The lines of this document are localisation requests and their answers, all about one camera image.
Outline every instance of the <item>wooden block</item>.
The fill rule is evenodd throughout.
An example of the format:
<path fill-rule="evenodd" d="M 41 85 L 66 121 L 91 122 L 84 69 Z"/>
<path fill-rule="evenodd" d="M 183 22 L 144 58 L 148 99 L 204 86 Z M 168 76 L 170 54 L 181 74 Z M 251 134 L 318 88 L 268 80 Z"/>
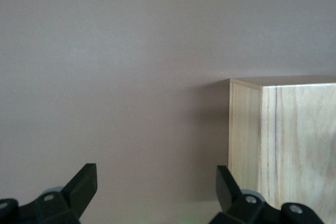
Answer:
<path fill-rule="evenodd" d="M 275 208 L 336 220 L 336 77 L 230 79 L 229 169 Z"/>

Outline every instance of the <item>metal screw head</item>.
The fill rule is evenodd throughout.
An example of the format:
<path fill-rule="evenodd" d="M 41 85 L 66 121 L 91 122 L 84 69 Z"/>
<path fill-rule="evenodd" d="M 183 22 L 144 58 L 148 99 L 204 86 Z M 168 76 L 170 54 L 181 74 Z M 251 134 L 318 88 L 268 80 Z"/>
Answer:
<path fill-rule="evenodd" d="M 257 203 L 257 199 L 253 196 L 247 196 L 245 199 L 246 199 L 247 202 L 249 202 L 251 204 Z"/>
<path fill-rule="evenodd" d="M 46 197 L 44 197 L 44 201 L 49 201 L 52 200 L 54 198 L 54 196 L 52 194 L 47 195 Z"/>
<path fill-rule="evenodd" d="M 296 214 L 301 214 L 301 213 L 303 213 L 302 209 L 301 209 L 299 206 L 297 206 L 297 205 L 290 205 L 290 206 L 289 206 L 289 209 L 290 209 L 292 212 L 296 213 Z"/>
<path fill-rule="evenodd" d="M 8 203 L 7 202 L 3 202 L 0 204 L 0 209 L 4 209 L 8 206 Z"/>

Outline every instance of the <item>black plastic part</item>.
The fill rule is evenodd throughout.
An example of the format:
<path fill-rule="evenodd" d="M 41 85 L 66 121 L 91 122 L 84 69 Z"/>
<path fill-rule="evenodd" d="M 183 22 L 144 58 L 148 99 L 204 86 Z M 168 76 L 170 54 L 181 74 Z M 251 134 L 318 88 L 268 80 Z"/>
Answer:
<path fill-rule="evenodd" d="M 80 224 L 79 217 L 97 191 L 97 167 L 86 164 L 61 192 L 52 191 L 18 207 L 0 200 L 0 224 Z"/>
<path fill-rule="evenodd" d="M 216 193 L 223 212 L 226 212 L 242 195 L 242 191 L 226 166 L 217 166 Z"/>
<path fill-rule="evenodd" d="M 79 224 L 78 219 L 68 207 L 59 192 L 46 193 L 34 201 L 38 223 Z"/>
<path fill-rule="evenodd" d="M 8 219 L 18 208 L 16 199 L 0 199 L 0 220 Z"/>
<path fill-rule="evenodd" d="M 261 215 L 262 224 L 282 224 L 281 222 L 281 211 L 271 207 L 269 204 L 264 202 L 264 210 Z"/>
<path fill-rule="evenodd" d="M 293 212 L 290 209 L 290 206 L 293 205 L 298 206 L 302 210 L 302 213 L 298 214 Z M 318 217 L 318 215 L 312 209 L 303 204 L 291 202 L 285 203 L 281 206 L 281 212 L 284 216 L 284 220 L 287 220 L 292 224 L 323 224 L 323 221 Z"/>
<path fill-rule="evenodd" d="M 248 202 L 248 197 L 253 198 L 255 201 Z M 257 223 L 257 220 L 260 219 L 263 209 L 264 204 L 259 198 L 253 195 L 244 194 L 235 200 L 225 215 L 234 217 L 234 219 L 240 220 L 242 223 L 253 224 Z"/>
<path fill-rule="evenodd" d="M 278 210 L 255 195 L 242 194 L 226 166 L 217 167 L 216 193 L 223 212 L 209 224 L 323 224 L 318 215 L 303 204 L 285 203 Z"/>
<path fill-rule="evenodd" d="M 244 222 L 220 212 L 209 224 L 244 224 Z"/>
<path fill-rule="evenodd" d="M 79 219 L 97 191 L 97 166 L 86 164 L 61 193 Z"/>

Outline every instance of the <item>light wood surface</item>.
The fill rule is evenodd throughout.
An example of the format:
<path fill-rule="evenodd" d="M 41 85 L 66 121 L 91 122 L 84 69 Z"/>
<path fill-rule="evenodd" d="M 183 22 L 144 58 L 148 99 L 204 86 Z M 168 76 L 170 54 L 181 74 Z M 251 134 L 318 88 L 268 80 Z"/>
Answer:
<path fill-rule="evenodd" d="M 335 78 L 266 79 L 259 83 L 281 85 L 231 79 L 229 168 L 241 188 L 257 190 L 272 206 L 301 202 L 334 223 Z M 320 84 L 309 84 L 317 79 Z"/>

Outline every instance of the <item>gray background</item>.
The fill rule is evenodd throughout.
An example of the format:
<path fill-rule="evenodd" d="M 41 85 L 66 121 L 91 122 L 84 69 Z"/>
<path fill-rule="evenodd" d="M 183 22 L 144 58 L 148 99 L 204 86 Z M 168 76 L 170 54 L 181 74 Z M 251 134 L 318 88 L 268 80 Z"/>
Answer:
<path fill-rule="evenodd" d="M 0 198 L 85 163 L 82 223 L 206 223 L 232 77 L 336 75 L 336 0 L 0 0 Z"/>

